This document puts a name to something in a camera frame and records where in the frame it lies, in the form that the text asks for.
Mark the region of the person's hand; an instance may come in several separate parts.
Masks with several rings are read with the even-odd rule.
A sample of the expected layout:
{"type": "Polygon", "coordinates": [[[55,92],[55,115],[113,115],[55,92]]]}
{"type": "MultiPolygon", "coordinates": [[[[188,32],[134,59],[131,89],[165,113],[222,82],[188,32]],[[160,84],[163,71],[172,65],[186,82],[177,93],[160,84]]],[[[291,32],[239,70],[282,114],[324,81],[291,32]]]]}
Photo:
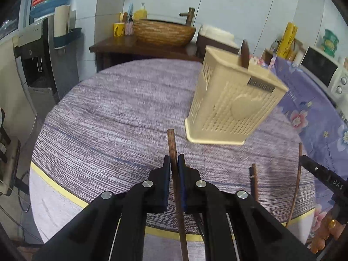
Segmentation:
{"type": "Polygon", "coordinates": [[[327,243],[326,240],[329,237],[338,240],[345,227],[346,224],[339,223],[336,219],[333,219],[331,213],[328,212],[321,221],[321,225],[312,240],[310,251],[316,254],[323,250],[327,243]]]}

